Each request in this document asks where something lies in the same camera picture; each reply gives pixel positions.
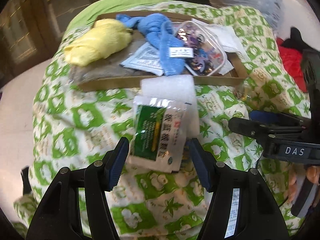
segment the white packet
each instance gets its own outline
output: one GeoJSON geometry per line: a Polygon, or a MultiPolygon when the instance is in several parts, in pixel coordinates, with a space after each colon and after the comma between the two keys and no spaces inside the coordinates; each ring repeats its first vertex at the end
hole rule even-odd
{"type": "Polygon", "coordinates": [[[179,171],[186,142],[186,104],[135,96],[135,136],[128,162],[171,173],[179,171]]]}
{"type": "Polygon", "coordinates": [[[147,71],[157,76],[162,76],[164,71],[160,64],[159,51],[149,42],[143,44],[125,61],[120,63],[125,68],[147,71]]]}

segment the white label sticker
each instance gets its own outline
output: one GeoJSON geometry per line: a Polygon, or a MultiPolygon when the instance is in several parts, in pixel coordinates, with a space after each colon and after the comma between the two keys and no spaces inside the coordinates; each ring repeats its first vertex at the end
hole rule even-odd
{"type": "Polygon", "coordinates": [[[169,57],[193,58],[193,48],[186,48],[186,47],[169,48],[169,57]]]}
{"type": "Polygon", "coordinates": [[[234,188],[233,195],[232,195],[232,201],[231,201],[229,222],[228,222],[226,235],[224,238],[227,238],[229,236],[233,236],[235,234],[237,217],[238,217],[238,208],[239,208],[239,194],[240,194],[240,189],[234,188]]]}

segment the green patterned bedsheet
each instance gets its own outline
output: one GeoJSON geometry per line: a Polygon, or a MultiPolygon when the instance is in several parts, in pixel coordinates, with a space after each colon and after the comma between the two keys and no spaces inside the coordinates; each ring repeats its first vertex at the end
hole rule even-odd
{"type": "MultiPolygon", "coordinates": [[[[249,74],[245,83],[253,93],[248,102],[237,100],[232,87],[195,86],[200,143],[218,161],[248,170],[261,155],[262,148],[255,140],[228,130],[228,120],[233,116],[248,118],[248,109],[309,116],[309,102],[284,70],[272,30],[259,11],[243,6],[215,9],[173,1],[133,9],[144,8],[231,25],[251,59],[244,62],[249,74]]],[[[26,227],[60,168],[85,168],[113,149],[121,136],[132,139],[134,133],[132,99],[138,89],[84,93],[76,85],[66,85],[70,68],[64,60],[63,48],[88,29],[74,29],[65,35],[34,100],[35,160],[29,171],[33,194],[23,196],[14,204],[26,227]]],[[[289,165],[274,160],[260,161],[260,172],[278,203],[286,197],[289,165]]],[[[83,189],[79,194],[83,230],[89,235],[83,189]]],[[[120,236],[195,239],[207,212],[204,189],[191,162],[177,174],[126,164],[118,186],[106,196],[120,236]]],[[[301,220],[291,215],[288,203],[281,211],[289,232],[293,233],[301,220]]]]}

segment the white foam block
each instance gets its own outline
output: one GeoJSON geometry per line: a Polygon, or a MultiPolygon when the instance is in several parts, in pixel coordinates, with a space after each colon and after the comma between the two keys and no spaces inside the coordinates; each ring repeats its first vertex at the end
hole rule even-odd
{"type": "Polygon", "coordinates": [[[141,80],[141,90],[144,96],[188,103],[187,138],[197,137],[200,133],[199,114],[194,86],[195,84],[191,75],[162,76],[141,80]]]}

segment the screw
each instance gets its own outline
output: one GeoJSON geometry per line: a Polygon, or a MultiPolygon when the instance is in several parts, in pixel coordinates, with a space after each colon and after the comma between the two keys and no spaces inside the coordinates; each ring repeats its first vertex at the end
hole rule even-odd
{"type": "Polygon", "coordinates": [[[255,169],[255,168],[251,168],[251,169],[250,169],[250,172],[251,172],[253,175],[257,175],[257,174],[258,174],[258,170],[255,169]]]}
{"type": "Polygon", "coordinates": [[[93,165],[96,166],[96,167],[100,167],[102,164],[103,164],[102,161],[95,161],[95,162],[93,163],[93,165]]]}
{"type": "Polygon", "coordinates": [[[63,167],[63,168],[60,169],[60,173],[61,174],[65,174],[67,172],[68,172],[68,168],[67,167],[63,167]]]}
{"type": "Polygon", "coordinates": [[[217,165],[219,168],[223,168],[225,164],[224,164],[223,162],[217,162],[216,165],[217,165]]]}

